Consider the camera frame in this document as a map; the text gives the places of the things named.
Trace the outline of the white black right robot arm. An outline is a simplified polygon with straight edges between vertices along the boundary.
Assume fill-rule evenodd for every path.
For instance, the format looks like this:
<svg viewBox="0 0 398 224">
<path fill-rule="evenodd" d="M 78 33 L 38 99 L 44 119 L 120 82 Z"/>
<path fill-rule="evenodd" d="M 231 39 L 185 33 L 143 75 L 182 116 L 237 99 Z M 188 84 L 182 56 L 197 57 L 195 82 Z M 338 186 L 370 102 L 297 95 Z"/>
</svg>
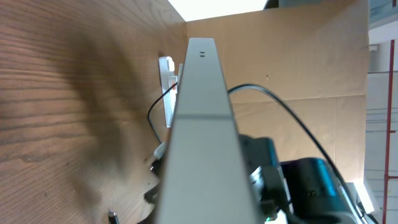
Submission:
<svg viewBox="0 0 398 224">
<path fill-rule="evenodd" d="M 281 162 L 270 138 L 240 135 L 264 223 L 359 223 L 330 165 L 307 157 Z"/>
</svg>

